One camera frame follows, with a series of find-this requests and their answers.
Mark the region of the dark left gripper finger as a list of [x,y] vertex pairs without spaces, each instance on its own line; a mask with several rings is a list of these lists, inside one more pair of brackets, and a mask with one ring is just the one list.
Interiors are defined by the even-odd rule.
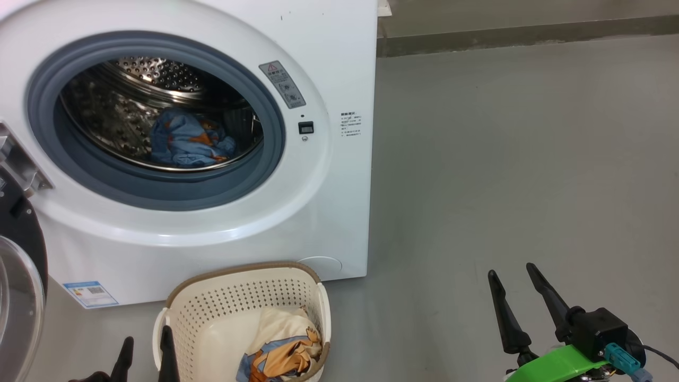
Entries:
[[114,367],[112,368],[110,379],[127,380],[129,368],[133,364],[133,357],[134,357],[134,339],[133,337],[128,336],[122,343],[117,361]]
[[160,337],[161,367],[158,381],[180,382],[179,367],[173,341],[172,329],[165,325]]

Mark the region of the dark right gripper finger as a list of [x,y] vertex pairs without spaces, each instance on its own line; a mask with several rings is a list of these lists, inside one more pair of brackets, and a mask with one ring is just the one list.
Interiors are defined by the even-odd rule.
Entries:
[[529,354],[531,339],[519,326],[506,300],[506,290],[494,270],[488,272],[488,281],[503,351],[506,354]]
[[526,270],[531,279],[534,289],[540,293],[543,298],[548,312],[550,312],[551,319],[555,325],[555,336],[559,342],[571,342],[571,329],[567,320],[567,312],[570,309],[567,303],[556,292],[541,271],[539,271],[536,264],[527,263]]

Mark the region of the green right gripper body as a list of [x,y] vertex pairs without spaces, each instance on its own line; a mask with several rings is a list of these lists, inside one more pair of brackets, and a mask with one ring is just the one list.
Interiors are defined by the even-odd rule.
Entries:
[[504,381],[567,381],[606,364],[606,360],[592,362],[573,345],[567,345],[525,363]]

